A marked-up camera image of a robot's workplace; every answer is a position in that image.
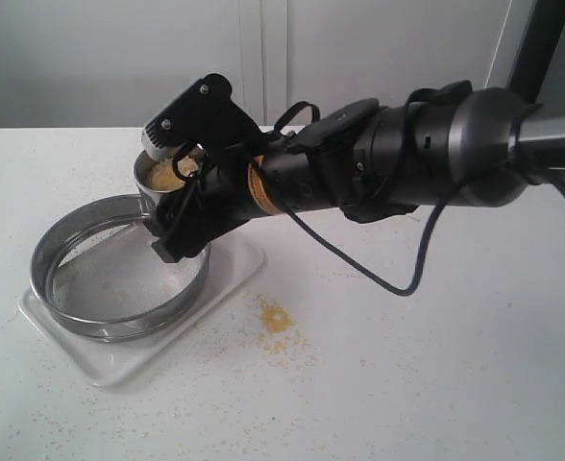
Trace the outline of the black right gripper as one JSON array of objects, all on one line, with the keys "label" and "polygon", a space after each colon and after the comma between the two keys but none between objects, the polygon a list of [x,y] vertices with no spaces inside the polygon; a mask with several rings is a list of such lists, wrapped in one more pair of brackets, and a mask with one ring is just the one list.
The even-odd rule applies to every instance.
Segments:
[{"label": "black right gripper", "polygon": [[220,152],[199,184],[161,196],[148,230],[159,237],[151,247],[165,263],[192,258],[206,245],[260,217],[283,212],[258,175],[265,156],[282,146],[283,136],[264,133],[255,141],[237,140]]}]

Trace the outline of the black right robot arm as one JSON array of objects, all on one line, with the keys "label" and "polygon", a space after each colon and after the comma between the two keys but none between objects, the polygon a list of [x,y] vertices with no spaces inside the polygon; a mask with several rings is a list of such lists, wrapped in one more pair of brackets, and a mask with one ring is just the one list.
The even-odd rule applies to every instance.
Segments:
[{"label": "black right robot arm", "polygon": [[153,159],[201,147],[198,169],[165,194],[149,222],[166,262],[256,218],[336,208],[359,224],[404,215],[448,197],[454,206],[504,206],[539,168],[565,181],[565,117],[544,118],[518,95],[467,81],[422,88],[399,107],[375,98],[298,133],[263,132],[222,75],[197,80],[145,128]]}]

